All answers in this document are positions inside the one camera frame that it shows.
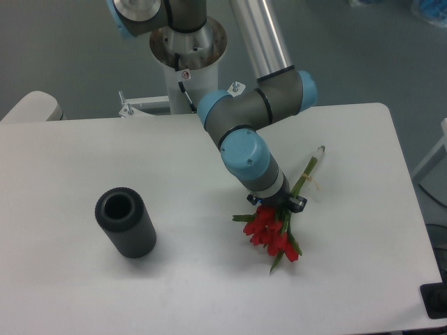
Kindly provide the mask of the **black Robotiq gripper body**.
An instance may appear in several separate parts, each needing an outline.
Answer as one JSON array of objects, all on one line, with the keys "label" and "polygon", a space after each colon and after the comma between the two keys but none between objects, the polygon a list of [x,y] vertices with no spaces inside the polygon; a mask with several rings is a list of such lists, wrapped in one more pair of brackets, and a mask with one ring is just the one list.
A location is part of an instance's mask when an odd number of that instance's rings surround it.
[{"label": "black Robotiq gripper body", "polygon": [[291,196],[289,181],[285,174],[278,174],[276,181],[262,191],[256,192],[256,197],[259,198],[262,204],[270,207],[276,207],[283,204]]}]

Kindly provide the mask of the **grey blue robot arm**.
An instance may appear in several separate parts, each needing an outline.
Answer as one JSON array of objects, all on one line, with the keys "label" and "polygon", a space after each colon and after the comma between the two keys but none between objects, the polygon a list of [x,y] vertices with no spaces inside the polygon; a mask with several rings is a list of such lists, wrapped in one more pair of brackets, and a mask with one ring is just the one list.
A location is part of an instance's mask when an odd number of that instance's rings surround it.
[{"label": "grey blue robot arm", "polygon": [[232,1],[257,86],[217,87],[217,66],[227,47],[223,27],[205,1],[109,1],[125,38],[149,34],[163,67],[170,111],[194,112],[220,151],[227,170],[248,189],[248,201],[301,212],[306,200],[291,191],[258,131],[314,106],[311,75],[295,69],[271,1]]}]

